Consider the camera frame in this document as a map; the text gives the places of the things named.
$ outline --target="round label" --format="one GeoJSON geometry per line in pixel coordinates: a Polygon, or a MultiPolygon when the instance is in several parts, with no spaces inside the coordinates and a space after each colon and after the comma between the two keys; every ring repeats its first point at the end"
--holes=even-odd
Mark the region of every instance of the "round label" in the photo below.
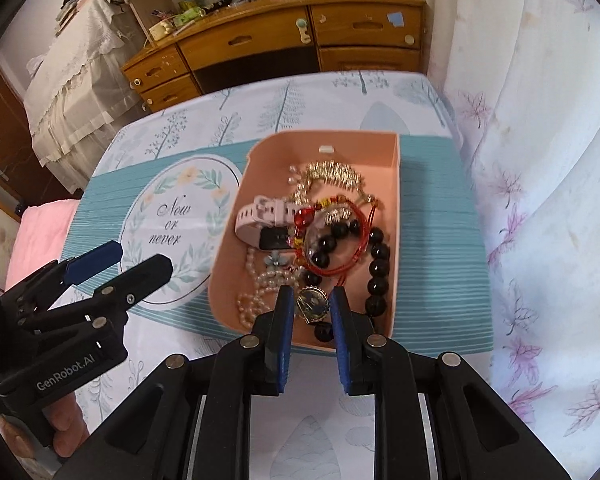
{"type": "Polygon", "coordinates": [[[140,302],[169,310],[205,290],[240,172],[215,155],[183,158],[160,172],[138,195],[120,231],[120,270],[154,254],[171,259],[171,281],[140,302]]]}

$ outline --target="pink floral curtain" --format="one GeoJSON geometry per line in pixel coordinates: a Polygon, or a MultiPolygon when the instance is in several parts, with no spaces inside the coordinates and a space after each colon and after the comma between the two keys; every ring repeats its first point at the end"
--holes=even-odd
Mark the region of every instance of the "pink floral curtain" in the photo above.
{"type": "Polygon", "coordinates": [[[574,479],[600,466],[600,6],[427,0],[493,289],[491,383],[574,479]]]}

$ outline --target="black bead bracelet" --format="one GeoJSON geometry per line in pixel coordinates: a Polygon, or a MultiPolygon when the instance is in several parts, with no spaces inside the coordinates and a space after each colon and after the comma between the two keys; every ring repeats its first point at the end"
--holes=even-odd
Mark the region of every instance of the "black bead bracelet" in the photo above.
{"type": "MultiPolygon", "coordinates": [[[[333,253],[338,246],[338,240],[346,238],[351,233],[355,236],[360,235],[360,221],[353,219],[347,225],[344,222],[335,222],[331,225],[331,233],[323,235],[318,239],[318,250],[311,256],[311,261],[316,267],[325,269],[329,267],[329,254],[333,253]]],[[[371,228],[369,232],[369,252],[373,260],[369,264],[369,274],[371,279],[366,284],[366,290],[369,297],[365,301],[365,313],[371,319],[375,329],[374,318],[382,316],[387,310],[387,302],[384,295],[389,291],[389,257],[391,251],[389,246],[384,243],[384,232],[379,227],[371,228]]],[[[307,286],[318,286],[322,283],[322,277],[311,271],[305,271],[302,274],[302,280],[307,286]]],[[[319,321],[314,328],[315,338],[323,343],[333,340],[333,326],[326,321],[319,321]]]]}

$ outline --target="blue gripper pad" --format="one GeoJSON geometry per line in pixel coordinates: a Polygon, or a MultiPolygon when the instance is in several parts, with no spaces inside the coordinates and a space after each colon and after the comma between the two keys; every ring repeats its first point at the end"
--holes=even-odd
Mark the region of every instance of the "blue gripper pad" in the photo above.
{"type": "Polygon", "coordinates": [[[102,244],[79,256],[66,266],[65,285],[79,285],[122,259],[122,246],[115,241],[102,244]]]}
{"type": "Polygon", "coordinates": [[[329,305],[331,311],[331,324],[333,325],[333,338],[336,342],[336,357],[338,360],[338,373],[340,374],[340,383],[346,394],[350,391],[351,376],[349,373],[349,351],[347,350],[347,341],[344,333],[342,316],[340,315],[340,305],[336,295],[329,295],[329,305]]]}
{"type": "Polygon", "coordinates": [[[291,357],[291,338],[294,332],[294,309],[296,298],[293,292],[286,295],[284,309],[284,323],[282,339],[280,341],[280,352],[278,354],[278,390],[281,394],[285,392],[286,381],[289,378],[289,359],[291,357]]]}

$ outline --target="finger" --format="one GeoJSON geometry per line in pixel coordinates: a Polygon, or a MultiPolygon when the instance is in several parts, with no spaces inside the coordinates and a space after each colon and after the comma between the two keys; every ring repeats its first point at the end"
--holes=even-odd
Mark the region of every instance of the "finger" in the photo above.
{"type": "Polygon", "coordinates": [[[8,423],[3,416],[0,416],[0,434],[15,456],[35,457],[36,454],[27,435],[20,428],[8,423]]]}
{"type": "Polygon", "coordinates": [[[56,430],[67,431],[74,419],[78,417],[78,414],[82,418],[82,412],[75,400],[75,394],[70,393],[48,407],[46,418],[56,430]]]}
{"type": "Polygon", "coordinates": [[[58,431],[54,436],[56,453],[62,457],[70,457],[80,445],[85,430],[86,424],[80,416],[74,419],[67,430],[58,431]]]}
{"type": "Polygon", "coordinates": [[[84,441],[87,440],[89,437],[89,428],[87,428],[87,425],[84,425],[84,431],[82,432],[82,437],[80,439],[80,444],[78,444],[78,447],[80,447],[82,444],[84,444],[84,441]]]}

